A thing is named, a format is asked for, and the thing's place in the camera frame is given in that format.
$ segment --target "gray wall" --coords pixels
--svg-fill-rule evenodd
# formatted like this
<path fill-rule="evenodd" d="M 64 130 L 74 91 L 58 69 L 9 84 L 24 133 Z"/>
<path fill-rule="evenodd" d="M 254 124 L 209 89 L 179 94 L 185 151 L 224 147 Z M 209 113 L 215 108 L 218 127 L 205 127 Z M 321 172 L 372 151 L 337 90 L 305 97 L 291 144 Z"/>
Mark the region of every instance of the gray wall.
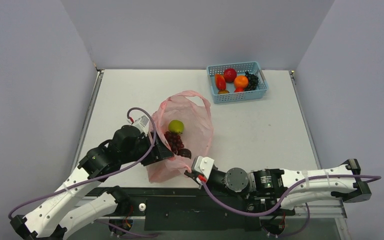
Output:
<path fill-rule="evenodd" d="M 101 69 L 295 69 L 334 0 L 62 0 Z"/>
<path fill-rule="evenodd" d="M 322 166 L 359 159 L 370 201 L 346 204 L 353 239 L 384 239 L 384 1 L 336 0 L 296 70 Z"/>
<path fill-rule="evenodd" d="M 0 240 L 69 174 L 95 77 L 60 1 L 0 0 Z"/>

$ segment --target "screw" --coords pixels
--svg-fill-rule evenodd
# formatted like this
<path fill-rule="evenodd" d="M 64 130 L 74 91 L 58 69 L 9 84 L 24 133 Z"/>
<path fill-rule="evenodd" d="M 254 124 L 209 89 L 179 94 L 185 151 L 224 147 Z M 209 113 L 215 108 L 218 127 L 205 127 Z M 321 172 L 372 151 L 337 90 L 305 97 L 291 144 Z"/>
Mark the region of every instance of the screw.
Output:
<path fill-rule="evenodd" d="M 140 210 L 141 212 L 145 211 L 145 209 L 147 209 L 147 206 L 145 205 L 145 203 L 141 203 L 141 204 L 139 204 L 139 210 Z"/>

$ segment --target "pink plastic bag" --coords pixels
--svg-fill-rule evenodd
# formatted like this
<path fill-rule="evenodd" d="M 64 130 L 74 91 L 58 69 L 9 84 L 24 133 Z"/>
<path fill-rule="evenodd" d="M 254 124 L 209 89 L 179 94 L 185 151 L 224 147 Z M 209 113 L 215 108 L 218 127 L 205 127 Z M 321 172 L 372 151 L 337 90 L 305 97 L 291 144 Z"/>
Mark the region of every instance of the pink plastic bag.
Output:
<path fill-rule="evenodd" d="M 199 97 L 204 106 L 196 105 L 187 97 Z M 161 103 L 159 109 L 152 115 L 159 138 L 170 149 L 164 133 L 168 131 L 172 120 L 182 121 L 184 131 L 181 139 L 184 147 L 191 151 L 192 158 L 175 155 L 148 165 L 146 168 L 149 182 L 162 183 L 183 174 L 186 170 L 191 171 L 196 156 L 207 156 L 214 134 L 210 105 L 201 94 L 191 90 L 173 95 Z"/>

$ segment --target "plastic basket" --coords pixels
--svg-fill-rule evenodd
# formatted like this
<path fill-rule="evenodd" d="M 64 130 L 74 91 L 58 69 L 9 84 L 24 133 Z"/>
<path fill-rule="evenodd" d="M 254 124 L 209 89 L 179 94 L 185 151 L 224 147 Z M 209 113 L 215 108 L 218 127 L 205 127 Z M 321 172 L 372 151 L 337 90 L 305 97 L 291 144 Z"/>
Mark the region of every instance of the plastic basket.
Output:
<path fill-rule="evenodd" d="M 233 83 L 226 83 L 226 90 L 230 93 L 218 94 L 219 90 L 216 87 L 215 75 L 223 75 L 226 69 L 235 69 L 237 75 L 245 75 L 248 71 L 250 74 L 255 74 L 258 77 L 257 88 L 253 91 L 234 92 L 235 86 Z M 237 102 L 252 99 L 261 99 L 269 89 L 266 79 L 264 78 L 261 67 L 256 61 L 238 62 L 223 65 L 212 65 L 206 68 L 208 74 L 209 85 L 211 88 L 212 99 L 215 104 Z"/>

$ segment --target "white table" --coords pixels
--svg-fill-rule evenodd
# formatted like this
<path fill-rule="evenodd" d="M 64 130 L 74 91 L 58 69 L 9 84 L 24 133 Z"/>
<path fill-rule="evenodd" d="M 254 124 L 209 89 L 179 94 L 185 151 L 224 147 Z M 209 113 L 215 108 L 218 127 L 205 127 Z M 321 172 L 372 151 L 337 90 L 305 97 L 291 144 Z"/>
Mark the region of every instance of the white table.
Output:
<path fill-rule="evenodd" d="M 211 105 L 214 138 L 209 157 L 215 159 L 222 171 L 234 167 L 246 171 L 317 169 L 289 72 L 265 70 L 263 74 L 269 90 L 262 99 Z M 117 129 L 127 124 L 129 108 L 141 107 L 152 114 L 167 97 L 185 90 L 199 92 L 213 103 L 205 70 L 105 70 L 80 159 L 89 149 L 111 139 Z M 134 119 L 141 115 L 139 111 L 132 112 Z M 183 176 L 163 183 L 149 183 L 147 170 L 140 164 L 110 177 L 101 187 L 115 185 L 197 187 L 195 182 Z"/>

